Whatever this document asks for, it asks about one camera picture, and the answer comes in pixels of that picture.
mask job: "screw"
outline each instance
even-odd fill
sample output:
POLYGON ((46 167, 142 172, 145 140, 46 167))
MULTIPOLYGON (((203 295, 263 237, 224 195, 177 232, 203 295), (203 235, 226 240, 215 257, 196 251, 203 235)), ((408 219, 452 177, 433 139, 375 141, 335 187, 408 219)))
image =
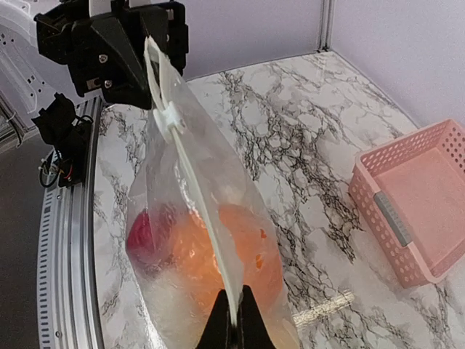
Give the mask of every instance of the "screw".
POLYGON ((168 13, 168 20, 173 20, 174 19, 174 10, 173 9, 168 9, 166 10, 168 13))
POLYGON ((108 60, 108 56, 107 55, 99 55, 99 62, 101 62, 102 64, 103 63, 106 63, 108 60))

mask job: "white panel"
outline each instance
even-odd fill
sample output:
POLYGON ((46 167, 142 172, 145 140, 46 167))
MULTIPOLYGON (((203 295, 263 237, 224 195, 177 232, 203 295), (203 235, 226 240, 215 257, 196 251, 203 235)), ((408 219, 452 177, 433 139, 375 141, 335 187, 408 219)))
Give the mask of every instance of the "white panel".
POLYGON ((317 49, 321 0, 184 0, 189 25, 185 77, 317 49))
POLYGON ((331 43, 417 124, 465 124, 465 1, 337 0, 331 43))
POLYGON ((34 17, 58 6, 58 0, 0 0, 0 26, 20 34, 37 47, 34 17))
POLYGON ((42 57, 36 47, 9 28, 0 25, 0 89, 18 114, 26 129, 35 127, 31 121, 54 100, 54 93, 63 93, 74 103, 81 103, 100 94, 89 92, 83 98, 76 94, 66 65, 42 57))

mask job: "black wire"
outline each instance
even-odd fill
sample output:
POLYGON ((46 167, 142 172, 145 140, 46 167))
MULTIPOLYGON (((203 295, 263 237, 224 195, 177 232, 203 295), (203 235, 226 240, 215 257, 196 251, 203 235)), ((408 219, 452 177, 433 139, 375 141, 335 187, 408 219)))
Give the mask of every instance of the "black wire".
MULTIPOLYGON (((57 153, 58 159, 61 159, 59 153, 57 151, 56 151, 56 153, 57 153)), ((50 173, 49 170, 50 170, 50 167, 52 166, 52 159, 53 159, 53 151, 50 153, 50 155, 47 157, 47 159, 42 163, 41 169, 39 171, 39 183, 41 183, 41 186, 44 187, 44 188, 50 188, 52 185, 55 184, 58 177, 60 176, 60 162, 61 162, 61 160, 58 161, 57 173, 55 174, 53 180, 50 183, 47 183, 47 184, 44 183, 44 179, 43 179, 44 166, 46 166, 47 163, 49 163, 49 168, 48 168, 47 171, 48 171, 48 173, 50 173)))
POLYGON ((92 120, 92 118, 88 115, 76 116, 76 119, 78 119, 80 122, 88 122, 90 124, 94 122, 94 120, 92 120))

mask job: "white wall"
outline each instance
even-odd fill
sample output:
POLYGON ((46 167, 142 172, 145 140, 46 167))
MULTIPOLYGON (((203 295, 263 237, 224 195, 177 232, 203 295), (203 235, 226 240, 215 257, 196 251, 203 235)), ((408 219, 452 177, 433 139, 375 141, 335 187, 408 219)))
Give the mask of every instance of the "white wall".
POLYGON ((465 124, 465 1, 335 0, 331 46, 418 124, 465 124))
POLYGON ((317 49, 322 0, 180 0, 186 6, 185 77, 317 49))

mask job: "white plastic strip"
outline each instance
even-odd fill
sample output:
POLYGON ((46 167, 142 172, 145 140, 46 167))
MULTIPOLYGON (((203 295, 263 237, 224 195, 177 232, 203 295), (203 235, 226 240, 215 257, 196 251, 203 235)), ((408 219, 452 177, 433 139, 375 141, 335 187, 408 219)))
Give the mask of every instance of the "white plastic strip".
MULTIPOLYGON (((166 96, 164 94, 164 83, 169 81, 169 74, 171 73, 170 69, 172 69, 172 67, 168 61, 168 58, 164 56, 164 53, 162 53, 158 45, 151 37, 145 40, 144 58, 145 64, 147 66, 147 77, 149 81, 150 92, 152 93, 155 106, 158 109, 157 111, 154 111, 154 114, 156 115, 156 118, 167 117, 170 110, 176 110, 175 102, 173 100, 166 100, 166 96), (159 79, 161 87, 158 86, 155 80, 152 62, 159 64, 159 79)), ((166 131, 171 133, 174 144, 176 145, 177 152, 179 154, 179 162, 185 172, 190 193, 193 195, 193 198, 198 205, 200 215, 206 225, 207 231, 209 232, 211 244, 217 258, 219 272, 221 273, 223 284, 225 285, 225 291, 230 306, 231 324, 236 326, 238 322, 237 316, 240 296, 240 291, 238 291, 238 289, 242 289, 242 285, 237 285, 235 277, 230 275, 230 272, 227 268, 226 261, 229 261, 229 259, 227 258, 227 252, 225 251, 230 249, 230 246, 222 246, 221 244, 221 237, 219 235, 220 232, 215 229, 215 224, 213 223, 214 220, 210 216, 209 210, 207 208, 208 206, 206 204, 206 198, 202 193, 201 185, 198 181, 198 176, 196 175, 195 165, 191 163, 185 150, 184 144, 182 143, 180 134, 185 127, 185 123, 182 121, 181 116, 179 115, 172 116, 171 119, 173 119, 174 122, 170 123, 168 120, 164 120, 162 122, 157 121, 157 125, 161 128, 160 131, 162 134, 166 131)))

